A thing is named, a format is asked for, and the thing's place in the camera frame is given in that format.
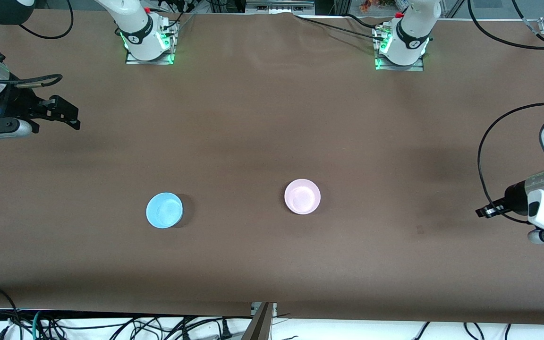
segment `metal mounting plate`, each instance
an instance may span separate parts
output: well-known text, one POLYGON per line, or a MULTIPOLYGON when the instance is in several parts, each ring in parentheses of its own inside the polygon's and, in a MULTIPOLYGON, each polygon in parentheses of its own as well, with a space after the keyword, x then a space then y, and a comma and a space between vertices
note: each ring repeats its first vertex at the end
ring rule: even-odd
POLYGON ((125 64, 128 65, 173 65, 175 61, 175 48, 178 44, 178 32, 179 32, 179 22, 174 23, 168 30, 162 32, 170 34, 169 37, 165 38, 164 41, 169 41, 169 49, 163 52, 158 58, 153 60, 137 60, 132 56, 132 54, 127 51, 127 56, 125 56, 125 64))
MULTIPOLYGON (((386 38, 389 30, 389 22, 384 22, 376 28, 372 28, 373 36, 386 38)), ((401 66, 391 62, 384 54, 380 52, 384 41, 373 40, 373 49, 375 50, 375 69, 387 69, 389 71, 423 71, 423 56, 412 65, 401 66)))

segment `table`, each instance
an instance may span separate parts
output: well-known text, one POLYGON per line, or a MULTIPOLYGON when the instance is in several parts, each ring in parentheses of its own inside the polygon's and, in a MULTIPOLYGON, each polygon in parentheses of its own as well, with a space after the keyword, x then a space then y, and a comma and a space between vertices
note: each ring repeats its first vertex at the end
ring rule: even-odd
MULTIPOLYGON (((54 33, 67 15, 26 26, 54 33)), ((484 25, 536 42, 521 22, 484 25)), ((0 288, 19 307, 230 315, 276 301, 293 317, 544 323, 544 246, 475 215, 479 139, 544 101, 543 51, 440 21, 425 72, 375 71, 366 38, 290 14, 198 15, 176 64, 155 67, 123 64, 114 28, 81 11, 55 41, 0 26, 13 73, 62 73, 36 92, 82 121, 0 140, 0 288), (322 191, 311 215, 283 204, 297 178, 322 191), (164 191, 185 203, 180 228, 145 219, 164 191)), ((493 197, 544 169, 543 122, 533 109, 490 135, 493 197)))

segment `blue bowl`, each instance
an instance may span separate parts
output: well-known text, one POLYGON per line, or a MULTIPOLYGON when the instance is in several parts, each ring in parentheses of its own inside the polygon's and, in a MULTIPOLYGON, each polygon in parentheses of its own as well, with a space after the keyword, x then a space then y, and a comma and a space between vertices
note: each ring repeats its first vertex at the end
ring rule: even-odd
POLYGON ((182 218, 184 207, 179 197, 171 192, 162 192, 146 206, 146 218, 156 228, 169 228, 182 218))

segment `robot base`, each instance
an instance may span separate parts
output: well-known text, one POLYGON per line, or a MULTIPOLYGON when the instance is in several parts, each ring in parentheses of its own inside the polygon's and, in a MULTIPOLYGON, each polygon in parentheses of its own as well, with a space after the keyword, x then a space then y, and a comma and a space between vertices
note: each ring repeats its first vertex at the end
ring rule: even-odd
POLYGON ((132 54, 127 51, 127 56, 125 56, 125 64, 129 65, 173 65, 175 60, 175 48, 178 44, 178 30, 179 22, 173 24, 169 27, 168 31, 165 31, 169 34, 169 37, 165 38, 164 41, 169 41, 169 49, 164 51, 158 58, 153 60, 139 60, 136 59, 132 54))
MULTIPOLYGON (((389 22, 384 22, 383 25, 378 25, 372 29, 373 36, 382 37, 387 40, 387 35, 390 32, 389 22)), ((423 57, 412 65, 401 66, 391 62, 384 54, 380 52, 380 49, 386 41, 373 40, 373 49, 375 50, 375 69, 388 69, 390 71, 423 71, 423 57)))

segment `white floor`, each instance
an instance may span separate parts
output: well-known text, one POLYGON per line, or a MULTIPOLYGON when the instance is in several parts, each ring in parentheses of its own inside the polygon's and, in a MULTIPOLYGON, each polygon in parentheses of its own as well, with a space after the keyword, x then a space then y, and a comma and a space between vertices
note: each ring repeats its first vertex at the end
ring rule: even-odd
MULTIPOLYGON (((164 328, 171 328, 181 318, 160 319, 164 328)), ((73 319, 63 320, 61 325, 71 327, 89 327, 94 325, 118 324, 128 319, 73 319)), ((233 334, 243 332, 249 319, 231 319, 228 321, 229 331, 233 334)), ((344 321, 318 319, 274 319, 272 340, 287 340, 297 336, 296 340, 412 340, 417 336, 423 323, 421 322, 387 322, 387 321, 344 321)), ((6 327, 6 321, 0 321, 0 331, 6 327)), ((475 327, 470 323, 470 331, 477 336, 475 327)), ((503 340, 506 325, 500 323, 479 324, 486 340, 503 340)), ((66 330, 67 340, 107 340, 117 327, 88 331, 66 330)), ((117 340, 128 340, 133 327, 127 327, 117 340)), ((189 333, 191 340, 211 339, 218 334, 215 323, 203 325, 189 333)), ((17 327, 11 327, 6 340, 19 339, 17 327)), ((30 340, 29 332, 24 339, 30 340)), ((544 325, 513 325, 509 332, 510 340, 542 340, 544 325)), ((155 334, 142 331, 136 340, 157 340, 155 334)), ((430 323, 421 340, 471 340, 463 329, 462 323, 430 323)))

